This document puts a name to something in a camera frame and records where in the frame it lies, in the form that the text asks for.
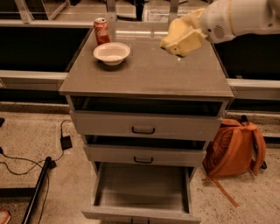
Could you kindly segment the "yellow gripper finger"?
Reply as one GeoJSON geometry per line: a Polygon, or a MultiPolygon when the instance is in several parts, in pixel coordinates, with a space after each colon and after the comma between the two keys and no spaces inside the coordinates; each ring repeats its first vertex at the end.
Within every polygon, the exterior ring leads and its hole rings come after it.
{"type": "Polygon", "coordinates": [[[168,35],[164,38],[166,43],[192,42],[193,25],[180,18],[171,21],[168,35]]]}
{"type": "Polygon", "coordinates": [[[160,47],[172,55],[185,57],[202,47],[205,35],[199,31],[169,32],[160,42],[160,47]]]}

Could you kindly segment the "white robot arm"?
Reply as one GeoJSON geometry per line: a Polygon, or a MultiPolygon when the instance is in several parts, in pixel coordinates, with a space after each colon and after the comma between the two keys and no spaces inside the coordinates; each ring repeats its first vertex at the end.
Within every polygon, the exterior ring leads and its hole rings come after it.
{"type": "Polygon", "coordinates": [[[228,42],[246,34],[280,33],[280,0],[217,0],[171,21],[160,47],[185,57],[210,43],[228,42]]]}

